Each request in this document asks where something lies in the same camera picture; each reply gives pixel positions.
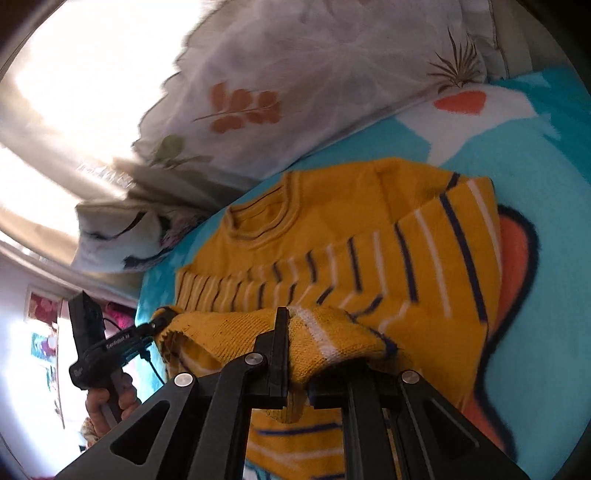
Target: black cable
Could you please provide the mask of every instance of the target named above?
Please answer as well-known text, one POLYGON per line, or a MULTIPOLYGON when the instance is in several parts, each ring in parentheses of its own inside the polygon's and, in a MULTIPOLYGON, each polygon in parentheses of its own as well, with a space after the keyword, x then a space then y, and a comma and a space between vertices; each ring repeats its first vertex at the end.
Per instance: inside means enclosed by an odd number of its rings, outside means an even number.
POLYGON ((156 375, 156 377, 158 377, 158 380, 160 380, 160 383, 162 383, 162 385, 164 385, 164 380, 162 380, 162 377, 159 375, 158 371, 156 370, 156 367, 152 363, 152 355, 151 355, 150 351, 147 348, 144 348, 139 353, 139 357, 143 360, 146 360, 150 364, 150 366, 152 367, 152 370, 154 370, 154 375, 156 375))
POLYGON ((162 383, 162 385, 164 385, 164 380, 162 380, 162 377, 158 374, 158 372, 156 371, 156 367, 154 366, 154 364, 152 363, 152 360, 148 361, 148 363, 150 364, 150 366, 152 367, 152 370, 154 370, 154 375, 156 375, 156 377, 158 377, 158 380, 160 380, 160 383, 162 383))
POLYGON ((114 325, 117 328, 117 330, 121 331, 121 327, 117 325, 113 320, 108 319, 107 317, 103 317, 103 321, 109 322, 111 325, 114 325))

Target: white stripe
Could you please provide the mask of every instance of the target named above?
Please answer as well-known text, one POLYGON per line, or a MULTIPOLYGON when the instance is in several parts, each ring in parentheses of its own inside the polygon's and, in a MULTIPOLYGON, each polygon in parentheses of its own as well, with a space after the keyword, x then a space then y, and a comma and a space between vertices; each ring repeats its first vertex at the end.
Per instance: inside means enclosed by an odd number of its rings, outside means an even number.
POLYGON ((213 286, 217 283, 216 278, 217 277, 212 277, 212 281, 209 284, 209 290, 207 291, 207 293, 205 294, 205 298, 203 299, 203 305, 205 306, 205 308, 207 308, 207 305, 209 304, 207 300, 213 291, 213 286))
POLYGON ((291 257, 288 260, 288 263, 290 265, 292 283, 297 283, 297 281, 300 279, 300 276, 298 275, 298 272, 297 272, 296 261, 293 257, 291 257))
POLYGON ((301 307, 289 307, 290 315, 297 315, 304 322, 306 328, 312 335, 314 341, 318 344, 318 350, 324 358, 329 362, 339 357, 339 351, 330 341, 329 336, 323 330, 323 328, 316 321, 316 317, 311 310, 306 310, 301 307))
POLYGON ((279 306, 279 287, 281 283, 275 285, 275 292, 273 293, 273 308, 277 308, 279 306))
POLYGON ((326 247, 326 255, 329 257, 330 263, 330 281, 332 282, 332 286, 336 287, 337 281, 339 279, 336 271, 336 256, 335 256, 335 248, 332 244, 329 244, 326 247))
POLYGON ((408 300, 404 300, 402 305, 400 305, 400 309, 396 315, 393 317, 388 317, 380 322, 378 327, 379 333, 385 333, 386 329, 392 322, 396 322, 396 320, 402 320, 408 311, 408 307, 410 307, 410 302, 408 300))
MULTIPOLYGON (((193 296, 193 293, 197 293, 200 289, 201 289, 201 282, 205 281, 206 277, 201 277, 198 281, 197 281, 197 286, 193 287, 193 291, 191 292, 191 294, 189 295, 189 302, 187 303, 187 310, 189 309, 189 307, 191 306, 191 297, 193 296)), ((195 306, 193 307, 193 309, 191 309, 191 312, 194 312, 194 310, 197 308, 197 304, 195 304, 195 306)))
POLYGON ((343 301, 340 303, 340 305, 339 305, 339 308, 340 308, 341 310, 344 310, 344 309, 345 309, 345 307, 347 306, 347 304, 348 304, 348 303, 351 301, 351 299, 352 299, 353 297, 355 297, 355 292, 354 292, 354 291, 352 291, 351 293, 349 293, 349 295, 347 295, 347 296, 345 297, 345 299, 344 299, 344 300, 343 300, 343 301))
POLYGON ((219 372, 219 369, 217 370, 212 370, 210 368, 205 368, 202 367, 201 365, 195 363, 191 365, 193 367, 193 370, 199 370, 199 373, 203 374, 203 376, 205 375, 212 375, 212 374, 216 374, 219 372))
POLYGON ((425 240, 427 241, 427 245, 429 247, 429 252, 431 253, 433 267, 435 268, 435 276, 437 278, 437 284, 439 285, 441 303, 443 304, 443 314, 445 318, 449 318, 452 316, 452 308, 449 305, 449 296, 447 295, 447 287, 445 285, 445 279, 443 278, 443 267, 441 266, 441 260, 439 259, 439 254, 437 253, 435 240, 433 240, 433 236, 429 231, 429 227, 425 223, 423 214, 419 211, 419 209, 414 211, 414 216, 423 230, 423 235, 425 236, 425 240))
POLYGON ((196 278, 197 275, 193 275, 192 273, 187 273, 184 277, 183 277, 183 282, 181 283, 181 287, 180 290, 178 291, 178 305, 183 305, 183 308, 185 308, 187 306, 187 302, 189 301, 189 297, 191 295, 191 292, 187 293, 187 288, 189 287, 189 282, 187 281, 187 278, 196 278))
POLYGON ((484 218, 484 223, 486 224, 486 229, 488 230, 488 234, 491 236, 492 249, 495 251, 496 265, 497 265, 497 267, 499 267, 499 273, 502 274, 503 273, 503 264, 501 261, 501 249, 499 247, 499 239, 496 236, 495 227, 492 224, 491 214, 488 212, 488 209, 486 208, 486 204, 484 203, 484 199, 482 198, 480 190, 478 189, 478 185, 476 185, 474 180, 468 181, 468 188, 470 188, 470 191, 474 195, 474 199, 476 200, 476 203, 478 204, 478 208, 480 209, 480 212, 482 214, 482 218, 484 218))
POLYGON ((375 267, 378 270, 379 286, 384 296, 388 295, 388 284, 386 283, 386 273, 384 271, 384 256, 382 255, 382 245, 379 241, 379 232, 374 232, 374 255, 375 267))
POLYGON ((251 288, 252 288, 252 284, 254 282, 248 282, 248 285, 246 286, 246 288, 244 289, 244 302, 242 304, 242 311, 243 312, 248 312, 248 296, 251 294, 251 288))
POLYGON ((232 277, 228 277, 228 281, 226 282, 226 294, 223 296, 222 303, 220 304, 219 311, 224 312, 226 309, 226 302, 230 298, 230 287, 232 286, 232 277))
POLYGON ((304 297, 306 295, 308 295, 308 292, 310 291, 310 289, 312 288, 312 285, 308 285, 307 288, 304 290, 304 293, 302 294, 302 296, 300 297, 300 299, 295 303, 296 305, 300 305, 301 301, 304 300, 304 297))
POLYGON ((302 460, 309 460, 312 458, 323 458, 328 456, 336 456, 343 454, 342 447, 335 447, 335 448, 327 448, 322 450, 309 450, 308 452, 290 452, 290 453, 279 453, 274 450, 265 448, 257 443, 248 442, 249 448, 256 450, 257 452, 261 452, 264 455, 267 455, 271 458, 281 458, 283 462, 280 463, 292 463, 292 462, 299 462, 302 460))

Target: yellow knit sweater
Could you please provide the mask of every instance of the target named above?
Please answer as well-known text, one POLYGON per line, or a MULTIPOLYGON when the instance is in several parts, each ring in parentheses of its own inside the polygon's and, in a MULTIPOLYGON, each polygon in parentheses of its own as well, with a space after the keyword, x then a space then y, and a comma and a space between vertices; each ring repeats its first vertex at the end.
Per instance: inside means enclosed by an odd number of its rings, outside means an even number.
POLYGON ((500 282, 489 179, 399 159, 295 171, 229 207, 178 272, 176 305, 198 313, 179 315, 159 346, 170 375, 205 375, 292 306, 295 395, 282 416, 253 412, 247 456, 285 479, 338 475, 339 411, 303 408, 306 381, 335 361, 395 353, 394 369, 414 368, 461 408, 500 282))

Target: metal bolt head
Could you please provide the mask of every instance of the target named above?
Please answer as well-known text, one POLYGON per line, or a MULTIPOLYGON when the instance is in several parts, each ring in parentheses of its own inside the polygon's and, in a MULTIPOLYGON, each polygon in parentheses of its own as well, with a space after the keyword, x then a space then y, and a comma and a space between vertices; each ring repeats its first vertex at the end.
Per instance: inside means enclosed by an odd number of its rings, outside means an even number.
POLYGON ((402 381, 404 383, 414 385, 415 383, 418 383, 419 380, 421 380, 421 377, 414 370, 406 370, 402 373, 402 381))
POLYGON ((193 376, 191 374, 178 374, 176 377, 174 377, 174 384, 177 387, 188 387, 192 383, 193 376))
POLYGON ((248 365, 258 365, 262 362, 262 355, 260 353, 249 353, 244 361, 248 365))

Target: blue fleece blanket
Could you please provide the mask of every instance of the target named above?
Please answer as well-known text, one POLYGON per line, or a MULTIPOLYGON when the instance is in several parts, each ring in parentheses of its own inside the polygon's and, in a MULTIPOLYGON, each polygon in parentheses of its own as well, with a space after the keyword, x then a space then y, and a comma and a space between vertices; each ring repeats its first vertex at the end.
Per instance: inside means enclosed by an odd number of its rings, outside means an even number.
MULTIPOLYGON (((562 69, 448 92, 291 169, 383 157, 489 176, 499 203, 535 228, 535 278, 490 352, 483 388, 511 437, 518 464, 532 480, 552 478, 591 419, 591 98, 578 78, 562 69)), ((277 179, 264 181, 239 202, 257 197, 277 179)), ((175 270, 193 259, 222 215, 193 231, 147 272, 137 323, 174 301, 175 270)), ((157 358, 155 351, 152 357, 157 358)), ((140 396, 146 398, 158 382, 149 367, 139 368, 140 396)), ((265 478, 254 467, 248 475, 265 478)))

